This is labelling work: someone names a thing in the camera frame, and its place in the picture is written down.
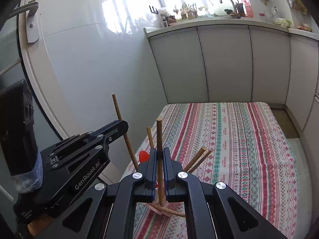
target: curved metal faucet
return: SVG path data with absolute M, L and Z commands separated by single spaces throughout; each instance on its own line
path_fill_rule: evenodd
M 238 15 L 234 2 L 232 0 L 230 0 L 230 1 L 232 2 L 232 7 L 234 8 L 234 14 Z

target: silver screw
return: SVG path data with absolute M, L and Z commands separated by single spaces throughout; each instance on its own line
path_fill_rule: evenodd
M 102 189 L 105 188 L 105 185 L 103 183 L 97 183 L 95 184 L 94 188 L 97 190 L 97 191 L 101 191 Z
M 143 176 L 143 174 L 141 174 L 140 172 L 135 172 L 135 173 L 133 173 L 133 178 L 134 179 L 139 179 L 139 178 L 141 178 Z
M 220 190 L 223 190 L 224 188 L 226 188 L 226 184 L 223 182 L 218 182 L 216 183 L 216 187 Z
M 188 173 L 187 172 L 179 172 L 177 175 L 179 178 L 185 179 L 188 176 Z

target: floor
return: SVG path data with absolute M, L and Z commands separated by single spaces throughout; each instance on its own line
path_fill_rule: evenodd
M 296 157 L 299 180 L 299 198 L 294 239 L 303 239 L 309 231 L 312 207 L 311 193 L 309 193 L 311 191 L 311 186 L 307 161 L 299 134 L 286 111 L 284 109 L 272 109 L 272 113 L 283 130 L 291 146 L 292 152 Z

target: white countertop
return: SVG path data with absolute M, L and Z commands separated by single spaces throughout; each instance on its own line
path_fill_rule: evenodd
M 283 32 L 305 36 L 305 37 L 312 38 L 319 41 L 318 34 L 304 31 L 304 30 L 294 29 L 294 28 L 285 28 L 285 27 L 281 27 L 279 25 L 275 25 L 271 23 L 252 20 L 251 18 L 247 18 L 247 19 L 245 18 L 241 18 L 241 19 L 205 19 L 203 18 L 203 19 L 185 21 L 180 24 L 166 27 L 166 28 L 146 27 L 144 28 L 144 32 L 146 36 L 149 38 L 152 36 L 156 36 L 159 34 L 167 33 L 167 32 L 178 30 L 178 29 L 183 29 L 183 28 L 199 27 L 199 26 L 205 26 L 205 25 L 224 25 L 224 24 L 251 25 L 251 26 L 264 27 L 264 28 L 272 28 L 272 29 L 283 31 Z

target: striped tablecloth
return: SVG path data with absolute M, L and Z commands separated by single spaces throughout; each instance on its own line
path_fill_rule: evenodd
M 163 119 L 163 146 L 183 167 L 201 146 L 212 150 L 193 172 L 201 181 L 223 181 L 286 237 L 293 238 L 298 176 L 291 148 L 265 103 L 169 104 Z M 156 123 L 152 128 L 154 144 Z M 140 150 L 149 152 L 148 138 Z M 123 177 L 135 172 L 130 163 Z M 182 203 L 169 208 L 184 212 Z M 136 207 L 133 238 L 187 238 L 184 218 Z

